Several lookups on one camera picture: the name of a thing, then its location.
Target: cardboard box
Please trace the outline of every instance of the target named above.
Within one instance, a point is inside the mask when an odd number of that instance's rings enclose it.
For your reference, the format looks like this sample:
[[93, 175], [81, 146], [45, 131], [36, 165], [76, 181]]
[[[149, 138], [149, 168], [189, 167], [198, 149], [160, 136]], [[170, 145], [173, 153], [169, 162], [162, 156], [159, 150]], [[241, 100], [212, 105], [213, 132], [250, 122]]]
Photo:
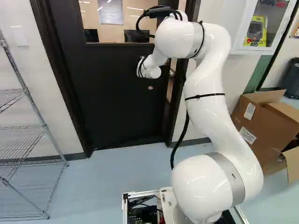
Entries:
[[280, 102], [284, 93], [285, 90], [243, 94], [231, 117], [259, 160], [264, 174], [287, 166], [292, 182], [299, 179], [298, 172], [294, 171], [299, 168], [299, 140], [296, 137], [299, 110]]

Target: metal shelving unit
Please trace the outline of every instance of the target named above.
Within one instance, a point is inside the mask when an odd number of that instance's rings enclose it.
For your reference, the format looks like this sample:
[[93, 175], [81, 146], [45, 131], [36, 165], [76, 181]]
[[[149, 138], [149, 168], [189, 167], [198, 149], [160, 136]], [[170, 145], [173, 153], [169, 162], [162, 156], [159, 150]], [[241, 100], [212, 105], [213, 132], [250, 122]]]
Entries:
[[[21, 84], [21, 89], [0, 90], [0, 113], [26, 96], [40, 120], [40, 125], [34, 126], [0, 126], [0, 221], [48, 219], [49, 204], [68, 163], [35, 105], [1, 30], [0, 47]], [[61, 159], [26, 160], [45, 134]]]

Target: white wall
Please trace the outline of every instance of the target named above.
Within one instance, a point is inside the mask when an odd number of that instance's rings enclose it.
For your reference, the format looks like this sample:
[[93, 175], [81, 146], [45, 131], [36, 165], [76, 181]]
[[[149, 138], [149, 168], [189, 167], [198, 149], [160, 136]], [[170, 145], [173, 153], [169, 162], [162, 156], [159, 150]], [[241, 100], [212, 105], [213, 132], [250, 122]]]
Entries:
[[[28, 47], [16, 45], [10, 26], [22, 26]], [[64, 154], [81, 153], [82, 146], [48, 61], [29, 0], [2, 0], [0, 28], [37, 107]], [[20, 88], [4, 50], [0, 48], [0, 89]], [[0, 126], [39, 124], [26, 98], [0, 114]], [[44, 136], [29, 155], [56, 155]]]
[[262, 85], [262, 88], [277, 87], [289, 60], [291, 60], [293, 57], [299, 56], [299, 40], [289, 37], [298, 17], [299, 11], [296, 13], [295, 19], [292, 22], [287, 37], [281, 46], [281, 49], [267, 78], [265, 79], [265, 82]]
[[[220, 15], [222, 1], [201, 0], [198, 21], [215, 23]], [[252, 73], [257, 65], [259, 55], [229, 55], [223, 68], [223, 87], [229, 112], [232, 112], [239, 96], [243, 94]], [[189, 61], [187, 75], [195, 69], [195, 63]], [[177, 141], [185, 123], [186, 106], [181, 99], [178, 109], [178, 117], [174, 129], [172, 141]], [[205, 137], [190, 122], [184, 140], [198, 139]]]

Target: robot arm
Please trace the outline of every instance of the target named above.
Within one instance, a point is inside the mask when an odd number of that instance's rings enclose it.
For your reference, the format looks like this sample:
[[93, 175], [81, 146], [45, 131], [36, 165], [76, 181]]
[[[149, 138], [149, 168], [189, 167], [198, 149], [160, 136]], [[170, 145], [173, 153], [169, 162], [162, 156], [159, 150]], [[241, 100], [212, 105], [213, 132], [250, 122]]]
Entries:
[[197, 62], [185, 82], [184, 97], [190, 120], [211, 139], [215, 152], [190, 157], [172, 172], [179, 207], [196, 224], [214, 223], [222, 211], [255, 197], [263, 186], [261, 166], [236, 130], [225, 102], [221, 74], [230, 48], [223, 27], [168, 17], [157, 29], [154, 53], [142, 70], [144, 76], [157, 78], [161, 71], [155, 66], [167, 58]]

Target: black cable tie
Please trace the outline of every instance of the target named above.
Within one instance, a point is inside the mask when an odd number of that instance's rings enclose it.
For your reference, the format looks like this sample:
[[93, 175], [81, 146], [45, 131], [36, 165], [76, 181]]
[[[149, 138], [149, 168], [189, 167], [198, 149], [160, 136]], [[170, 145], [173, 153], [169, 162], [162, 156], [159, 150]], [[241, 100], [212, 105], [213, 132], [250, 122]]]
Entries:
[[211, 94], [204, 94], [204, 95], [196, 95], [194, 97], [188, 97], [185, 99], [186, 100], [189, 100], [189, 99], [199, 99], [199, 98], [202, 98], [202, 97], [211, 97], [211, 96], [225, 96], [224, 93], [211, 93]]
[[204, 42], [205, 42], [205, 36], [206, 36], [206, 34], [205, 34], [205, 28], [202, 25], [202, 21], [199, 21], [198, 23], [201, 25], [201, 28], [202, 28], [202, 42], [201, 42], [200, 47], [196, 51], [196, 53], [191, 58], [194, 58], [194, 57], [196, 57], [198, 55], [198, 53], [200, 52], [200, 50], [201, 50], [201, 48], [202, 48], [202, 46], [204, 45]]

